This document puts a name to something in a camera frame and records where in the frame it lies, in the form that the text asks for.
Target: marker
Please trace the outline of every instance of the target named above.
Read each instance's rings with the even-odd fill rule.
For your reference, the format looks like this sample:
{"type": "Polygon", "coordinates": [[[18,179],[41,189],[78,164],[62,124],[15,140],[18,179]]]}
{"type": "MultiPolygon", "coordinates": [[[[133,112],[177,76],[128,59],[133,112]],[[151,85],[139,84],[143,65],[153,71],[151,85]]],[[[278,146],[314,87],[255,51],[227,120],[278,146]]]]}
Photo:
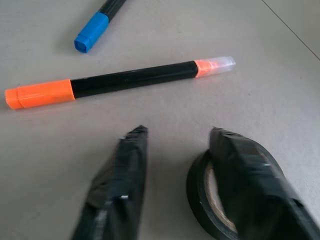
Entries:
{"type": "Polygon", "coordinates": [[[231,56],[223,56],[80,79],[64,79],[7,89],[5,100],[12,109],[26,109],[96,94],[205,77],[230,71],[235,65],[231,56]]]}
{"type": "Polygon", "coordinates": [[[74,40],[75,48],[82,53],[89,52],[125,1],[107,0],[78,34],[74,40]]]}

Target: gray floor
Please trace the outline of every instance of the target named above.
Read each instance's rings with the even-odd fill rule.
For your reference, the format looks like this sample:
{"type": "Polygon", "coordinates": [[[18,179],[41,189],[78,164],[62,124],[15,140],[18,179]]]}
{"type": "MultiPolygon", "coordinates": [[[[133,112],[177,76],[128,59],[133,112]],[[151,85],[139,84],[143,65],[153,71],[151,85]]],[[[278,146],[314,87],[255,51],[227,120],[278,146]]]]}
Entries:
{"type": "Polygon", "coordinates": [[[117,139],[150,129],[140,240],[210,240],[185,193],[212,126],[264,145],[320,221],[320,62],[260,0],[128,0],[88,54],[103,0],[0,2],[0,91],[219,56],[233,72],[13,111],[0,96],[0,239],[68,240],[117,139]]]}

